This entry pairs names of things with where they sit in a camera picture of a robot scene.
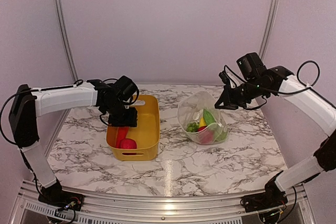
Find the red toy chili pepper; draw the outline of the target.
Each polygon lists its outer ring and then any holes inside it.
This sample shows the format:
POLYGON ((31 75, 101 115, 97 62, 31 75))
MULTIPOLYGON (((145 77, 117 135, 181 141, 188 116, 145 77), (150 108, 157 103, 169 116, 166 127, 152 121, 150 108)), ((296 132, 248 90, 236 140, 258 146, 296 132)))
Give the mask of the red toy chili pepper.
POLYGON ((128 131, 129 131, 129 127, 119 127, 118 128, 117 137, 116 137, 116 148, 120 148, 120 143, 123 139, 126 138, 128 131))

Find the green toy bitter gourd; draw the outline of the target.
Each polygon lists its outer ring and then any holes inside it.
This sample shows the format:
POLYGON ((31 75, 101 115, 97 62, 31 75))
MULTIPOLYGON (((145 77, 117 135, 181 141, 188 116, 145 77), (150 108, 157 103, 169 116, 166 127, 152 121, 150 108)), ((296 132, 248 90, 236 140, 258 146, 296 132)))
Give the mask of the green toy bitter gourd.
POLYGON ((216 122, 213 115, 207 109, 203 109, 203 118, 204 118, 204 121, 205 121, 206 125, 210 125, 210 124, 216 122))

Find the red toy apple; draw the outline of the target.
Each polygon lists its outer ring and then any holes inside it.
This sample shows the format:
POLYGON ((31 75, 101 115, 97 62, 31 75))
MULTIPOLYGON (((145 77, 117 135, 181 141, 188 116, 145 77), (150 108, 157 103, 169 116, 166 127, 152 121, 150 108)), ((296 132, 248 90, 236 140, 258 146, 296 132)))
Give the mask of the red toy apple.
POLYGON ((117 147, 123 150, 135 150, 137 149, 137 143, 131 138, 124 138, 119 141, 117 147))

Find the clear polka dot zip bag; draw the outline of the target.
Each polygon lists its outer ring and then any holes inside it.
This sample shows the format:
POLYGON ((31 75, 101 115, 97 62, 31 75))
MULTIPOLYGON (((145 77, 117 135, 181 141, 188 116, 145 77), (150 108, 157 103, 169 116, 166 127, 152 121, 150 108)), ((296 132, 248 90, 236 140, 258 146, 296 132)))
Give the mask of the clear polka dot zip bag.
POLYGON ((228 137, 226 122, 214 104, 211 94, 200 91, 178 105, 178 122, 186 136, 197 144, 217 144, 228 137))

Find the yellow toy lemon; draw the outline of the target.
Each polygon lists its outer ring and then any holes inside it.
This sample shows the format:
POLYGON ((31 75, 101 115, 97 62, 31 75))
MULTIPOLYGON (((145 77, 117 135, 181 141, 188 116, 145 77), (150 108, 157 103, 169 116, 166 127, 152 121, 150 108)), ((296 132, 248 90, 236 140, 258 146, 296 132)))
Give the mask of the yellow toy lemon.
POLYGON ((200 118, 200 121, 199 121, 199 128, 200 127, 205 127, 207 126, 206 122, 205 122, 205 119, 203 117, 200 118))

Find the yellow plastic basket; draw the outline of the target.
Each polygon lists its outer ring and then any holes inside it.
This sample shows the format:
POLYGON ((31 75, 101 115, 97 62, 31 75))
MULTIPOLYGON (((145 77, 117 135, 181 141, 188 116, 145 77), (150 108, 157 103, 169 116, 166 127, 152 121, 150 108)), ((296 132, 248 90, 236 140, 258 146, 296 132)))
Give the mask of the yellow plastic basket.
POLYGON ((156 158, 160 142, 158 100, 152 95, 140 95, 133 107, 138 111, 137 127, 130 127, 126 138, 135 140, 137 149, 123 150, 115 147, 117 127, 107 128, 106 141, 115 158, 120 161, 150 161, 156 158))

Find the green toy apple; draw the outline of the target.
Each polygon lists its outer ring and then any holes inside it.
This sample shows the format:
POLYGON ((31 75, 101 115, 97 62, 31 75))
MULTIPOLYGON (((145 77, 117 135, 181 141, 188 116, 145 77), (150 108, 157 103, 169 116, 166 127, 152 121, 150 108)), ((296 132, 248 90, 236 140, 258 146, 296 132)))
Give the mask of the green toy apple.
POLYGON ((227 135, 228 135, 227 130, 216 130, 214 132, 214 143, 219 143, 226 140, 227 135))

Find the red toy pomegranate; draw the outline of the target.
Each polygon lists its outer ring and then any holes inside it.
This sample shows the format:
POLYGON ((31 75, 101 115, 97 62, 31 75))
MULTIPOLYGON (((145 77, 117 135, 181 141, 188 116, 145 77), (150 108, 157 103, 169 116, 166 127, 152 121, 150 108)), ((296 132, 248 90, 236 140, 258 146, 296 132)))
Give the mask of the red toy pomegranate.
POLYGON ((200 144, 206 145, 213 143, 213 132, 207 130, 206 126, 202 126, 197 130, 197 137, 200 144))

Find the green toy grape bunch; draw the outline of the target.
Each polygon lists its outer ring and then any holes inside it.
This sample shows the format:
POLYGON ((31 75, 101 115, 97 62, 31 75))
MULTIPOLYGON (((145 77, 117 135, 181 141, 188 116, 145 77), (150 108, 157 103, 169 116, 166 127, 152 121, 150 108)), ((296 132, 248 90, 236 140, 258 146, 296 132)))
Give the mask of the green toy grape bunch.
POLYGON ((198 131, 199 123, 192 122, 187 125, 186 132, 195 133, 198 131))

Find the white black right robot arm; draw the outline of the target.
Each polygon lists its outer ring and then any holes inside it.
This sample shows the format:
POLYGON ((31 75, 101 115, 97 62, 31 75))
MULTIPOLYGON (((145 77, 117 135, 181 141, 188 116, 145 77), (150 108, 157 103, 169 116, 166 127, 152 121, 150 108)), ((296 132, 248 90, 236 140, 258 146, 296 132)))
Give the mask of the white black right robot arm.
POLYGON ((243 73, 247 76, 234 88, 226 72, 220 74, 224 91, 215 106, 246 109, 255 98, 273 94, 283 99, 273 102, 277 108, 265 110, 285 160, 291 164, 260 195, 260 203, 271 207, 280 199, 280 191, 335 169, 335 106, 285 67, 252 67, 243 73))

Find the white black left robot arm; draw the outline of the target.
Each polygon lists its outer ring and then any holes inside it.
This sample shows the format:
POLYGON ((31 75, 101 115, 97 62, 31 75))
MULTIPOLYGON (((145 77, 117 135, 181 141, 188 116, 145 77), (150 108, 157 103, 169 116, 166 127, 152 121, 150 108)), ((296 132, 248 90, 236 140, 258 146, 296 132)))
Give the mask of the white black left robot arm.
POLYGON ((95 106, 108 114, 107 141, 121 161, 155 159, 160 139, 158 100, 141 95, 137 85, 122 76, 114 83, 99 79, 78 81, 68 86, 30 88, 22 84, 11 97, 8 120, 14 143, 27 167, 40 181, 45 196, 54 205, 66 202, 66 193, 41 152, 37 117, 78 107, 95 106))

